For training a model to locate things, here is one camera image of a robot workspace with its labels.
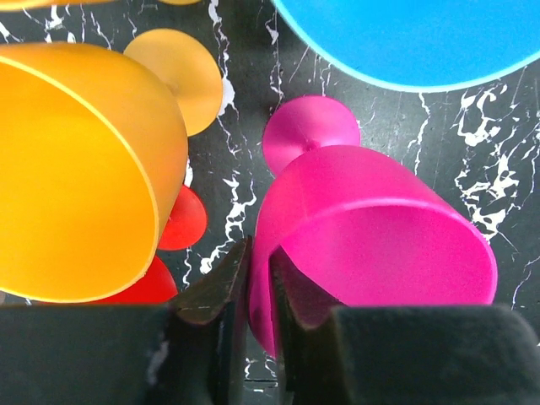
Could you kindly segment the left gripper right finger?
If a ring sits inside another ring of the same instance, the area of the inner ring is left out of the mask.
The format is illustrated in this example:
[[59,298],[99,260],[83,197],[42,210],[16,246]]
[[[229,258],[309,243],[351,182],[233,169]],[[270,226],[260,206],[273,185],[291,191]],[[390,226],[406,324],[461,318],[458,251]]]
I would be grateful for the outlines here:
[[269,261],[282,404],[536,404],[535,332],[505,306],[351,307]]

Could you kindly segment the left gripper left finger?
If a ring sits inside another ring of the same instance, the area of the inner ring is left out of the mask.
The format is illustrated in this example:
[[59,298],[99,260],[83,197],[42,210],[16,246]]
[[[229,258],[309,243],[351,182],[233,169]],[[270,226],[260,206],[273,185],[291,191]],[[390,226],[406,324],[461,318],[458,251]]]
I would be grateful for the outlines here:
[[157,305],[3,305],[4,404],[238,404],[251,238]]

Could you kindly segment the magenta wine glass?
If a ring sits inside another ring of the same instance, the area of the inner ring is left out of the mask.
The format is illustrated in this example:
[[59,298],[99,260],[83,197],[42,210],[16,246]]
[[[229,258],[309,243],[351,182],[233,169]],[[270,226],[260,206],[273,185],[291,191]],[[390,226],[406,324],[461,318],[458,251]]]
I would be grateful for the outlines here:
[[349,306],[494,301],[497,263],[480,231],[360,138],[352,111],[320,95],[284,103],[264,128],[262,152],[275,178],[256,220],[249,321],[270,355],[269,259],[277,249]]

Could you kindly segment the yellow wine glass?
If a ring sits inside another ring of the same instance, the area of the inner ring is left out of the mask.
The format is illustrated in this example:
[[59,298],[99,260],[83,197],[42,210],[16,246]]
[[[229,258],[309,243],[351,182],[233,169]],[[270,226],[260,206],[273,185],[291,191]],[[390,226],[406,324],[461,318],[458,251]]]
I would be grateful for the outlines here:
[[176,100],[142,64],[88,44],[2,46],[2,290],[77,303],[135,284],[186,159]]

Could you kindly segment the orange wine glass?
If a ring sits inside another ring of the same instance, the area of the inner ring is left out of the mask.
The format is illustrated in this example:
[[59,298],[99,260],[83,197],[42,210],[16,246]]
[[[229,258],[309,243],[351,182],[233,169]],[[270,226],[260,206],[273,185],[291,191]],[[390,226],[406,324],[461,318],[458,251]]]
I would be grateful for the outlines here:
[[173,94],[189,137],[217,118],[224,86],[218,64],[194,37],[173,29],[149,30],[134,38],[124,55],[154,73]]

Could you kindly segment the teal wine glass back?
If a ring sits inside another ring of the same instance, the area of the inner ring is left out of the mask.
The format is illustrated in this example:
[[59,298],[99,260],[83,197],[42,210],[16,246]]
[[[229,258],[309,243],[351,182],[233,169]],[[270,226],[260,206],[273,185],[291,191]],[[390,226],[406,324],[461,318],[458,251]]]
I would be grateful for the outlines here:
[[465,89],[539,58],[537,1],[276,1],[274,6],[313,51],[384,89]]

